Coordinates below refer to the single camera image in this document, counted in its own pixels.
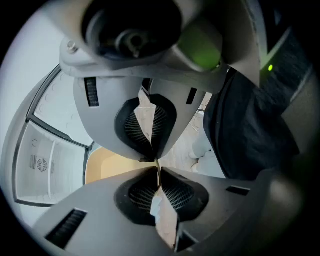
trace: black slot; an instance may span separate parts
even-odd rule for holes
[[[188,99],[186,100],[186,103],[187,103],[188,105],[191,105],[192,102],[194,102],[196,93],[197,93],[197,89],[196,89],[196,88],[191,88],[190,93],[189,93],[189,96],[188,96]]]
[[[86,98],[89,107],[99,107],[97,81],[95,77],[88,77],[84,79]]]
[[[55,246],[64,249],[87,213],[82,210],[72,210],[46,237]]]
[[[246,196],[250,192],[250,189],[245,187],[230,186],[226,189],[226,191],[229,191],[231,193],[235,193],[241,196]]]

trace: fan grille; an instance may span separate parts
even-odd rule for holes
[[[135,143],[140,145],[150,143],[140,127],[135,112],[132,112],[126,119],[124,124],[124,130],[128,137]]]
[[[176,182],[169,187],[162,188],[175,210],[179,210],[184,207],[194,196],[192,188],[182,182]]]
[[[136,205],[139,209],[150,213],[152,200],[155,196],[156,191],[149,186],[143,184],[134,185],[129,193],[131,202]]]
[[[166,111],[162,107],[157,106],[155,108],[154,119],[153,119],[152,146],[160,142],[167,119],[168,119],[168,115]]]
[[[43,173],[45,170],[48,168],[47,161],[44,160],[43,158],[39,159],[38,162],[36,163],[36,166],[38,169]]]

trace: screw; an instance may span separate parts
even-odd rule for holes
[[[76,46],[76,43],[74,41],[69,41],[66,45],[66,51],[69,54],[74,54],[76,51],[78,51],[78,47]]]

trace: black fabric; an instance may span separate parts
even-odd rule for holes
[[[260,88],[231,68],[206,108],[203,128],[227,178],[252,181],[299,154],[281,115],[311,63],[293,34],[274,60]]]
[[[263,108],[269,102],[264,95],[236,72],[207,106],[204,127],[209,125],[206,134],[227,178],[252,181],[260,171],[299,154],[281,113]]]

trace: gray plastic panel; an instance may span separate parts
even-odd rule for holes
[[[182,229],[198,242],[219,229],[244,202],[246,196],[229,192],[226,189],[231,186],[251,189],[254,184],[252,181],[210,177],[175,168],[163,167],[163,169],[173,171],[201,184],[209,193],[209,202],[200,215],[194,220],[180,224]]]
[[[84,79],[75,78],[73,89],[76,107],[89,136],[102,147],[138,161],[145,156],[119,139],[115,118],[127,101],[138,97],[142,81],[138,77],[97,77],[99,106],[93,107],[88,103]]]
[[[155,227],[133,224],[115,205],[117,188],[147,170],[139,169],[83,186],[45,213],[34,230],[45,237],[73,209],[79,209],[87,215],[65,247],[69,253],[78,256],[171,254],[172,250]]]
[[[174,3],[181,11],[182,16],[182,28],[191,23],[206,6],[206,0],[173,0]],[[162,57],[163,52],[156,54],[151,57],[143,59],[133,59],[129,61],[112,61],[100,57],[94,53],[94,51],[87,45],[84,41],[80,28],[80,24],[83,22],[83,17],[93,0],[82,0],[81,2],[77,0],[70,1],[58,1],[52,2],[46,5],[46,12],[52,21],[57,25],[65,35],[72,39],[76,45],[83,49],[84,52],[78,50],[74,54],[69,54],[67,52],[67,43],[69,39],[65,38],[60,46],[60,61],[68,66],[81,68],[81,65],[92,64],[92,60],[89,56],[92,56],[95,63],[103,64],[104,69],[108,70],[120,70],[127,67],[149,65],[156,63],[160,57]],[[70,15],[67,10],[72,9],[73,15]]]
[[[247,256],[257,255],[261,249],[272,246],[272,242],[297,218],[306,202],[301,188],[309,181],[300,172],[301,163],[295,162],[295,174],[290,175],[292,180],[281,174],[280,169],[262,171],[230,218],[201,243],[194,244],[178,255],[208,255],[211,252],[212,255]],[[299,178],[298,186],[293,182],[296,178]]]
[[[157,104],[157,102],[153,102],[152,96],[161,95],[172,102],[176,110],[174,127],[166,145],[162,149],[162,154],[158,155],[159,159],[164,157],[177,142],[191,119],[194,117],[206,94],[204,91],[197,90],[192,104],[187,104],[190,91],[191,88],[189,86],[172,81],[154,79],[151,84],[149,90],[150,102]]]

